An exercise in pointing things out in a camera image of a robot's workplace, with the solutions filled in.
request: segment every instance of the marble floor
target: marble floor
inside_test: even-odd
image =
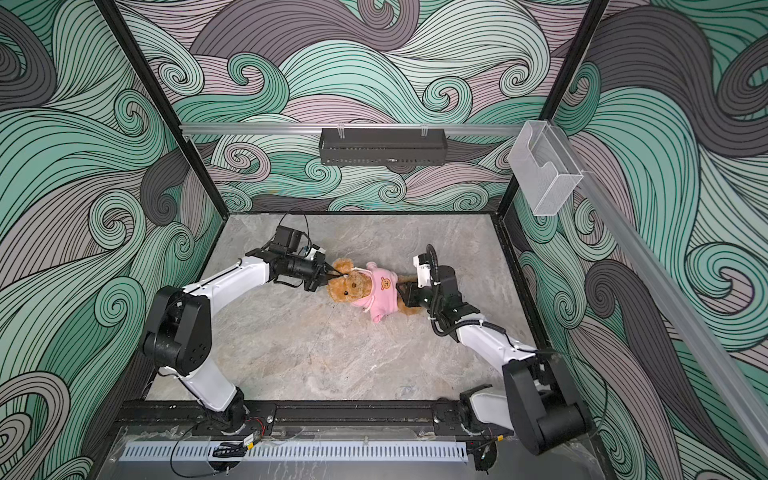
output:
[[[263,245],[282,215],[233,215],[204,277]],[[520,300],[488,215],[312,215],[315,244],[328,259],[375,261],[413,274],[414,255],[427,243],[439,262],[453,266],[464,300],[510,336],[533,345]],[[284,225],[305,230],[304,218]],[[315,293],[267,284],[242,295],[213,319],[211,355],[247,399],[457,399],[501,376],[472,350],[437,337],[426,313],[396,313],[381,323],[348,304],[334,303],[324,287]],[[150,400],[191,399],[174,379],[157,377]]]

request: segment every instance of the stuffed animal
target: stuffed animal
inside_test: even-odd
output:
[[[390,313],[415,315],[423,310],[407,307],[396,289],[397,283],[416,281],[416,275],[398,276],[378,268],[374,262],[368,262],[365,269],[355,268],[349,258],[339,258],[333,262],[333,268],[344,274],[328,282],[328,294],[333,301],[362,307],[371,313],[374,323]]]

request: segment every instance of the teddy bear leg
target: teddy bear leg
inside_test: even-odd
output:
[[[418,315],[419,313],[424,311],[424,309],[420,306],[416,306],[416,307],[406,306],[406,303],[402,301],[402,298],[400,298],[400,295],[397,296],[397,310],[400,313],[406,314],[407,316]]]

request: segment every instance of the teddy bear ear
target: teddy bear ear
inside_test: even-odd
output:
[[[349,258],[339,258],[333,262],[333,268],[335,268],[337,272],[343,273],[344,275],[351,273],[354,266],[355,264],[352,263]]]

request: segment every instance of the teddy bear head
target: teddy bear head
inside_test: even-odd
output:
[[[339,258],[333,262],[333,268],[344,274],[328,281],[328,294],[334,302],[351,303],[371,294],[371,277],[353,270],[354,266],[349,258]]]

